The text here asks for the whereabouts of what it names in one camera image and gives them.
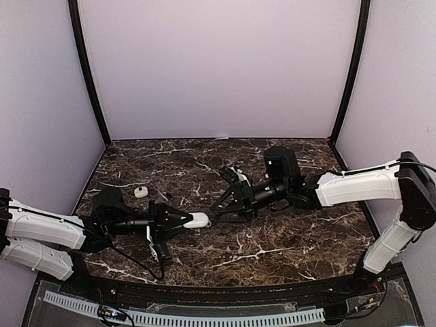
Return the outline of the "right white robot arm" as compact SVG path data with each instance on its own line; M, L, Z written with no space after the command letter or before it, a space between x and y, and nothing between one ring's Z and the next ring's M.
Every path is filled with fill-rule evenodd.
M380 235L348 279L347 288L355 296L363 295L398 254L435 225L435 168L410 151L378 166L306 175L292 149L272 146L263 158L267 179L257 185L236 167L219 170L229 187L211 205L211 213L248 221L257 217L260 209L282 200L305 210L368 203Z

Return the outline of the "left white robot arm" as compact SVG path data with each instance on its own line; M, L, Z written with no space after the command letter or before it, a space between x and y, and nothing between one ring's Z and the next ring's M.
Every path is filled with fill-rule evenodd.
M57 215L24 205L1 189L1 258L52 275L69 279L70 287L82 297L96 291L82 258L48 247L56 244L81 253L115 249L117 236L143 235L152 255L164 266L170 261L165 241L194 220L192 213L167 204L149 202L146 211L124 202L120 189L108 187L92 199L89 216Z

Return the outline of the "white oval charging case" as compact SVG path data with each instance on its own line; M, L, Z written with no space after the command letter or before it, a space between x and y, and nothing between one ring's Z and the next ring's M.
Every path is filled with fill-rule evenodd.
M187 223L183 224L184 228L187 229L196 229L196 228L209 228L211 226L211 222L206 213L198 212L191 213L193 219Z

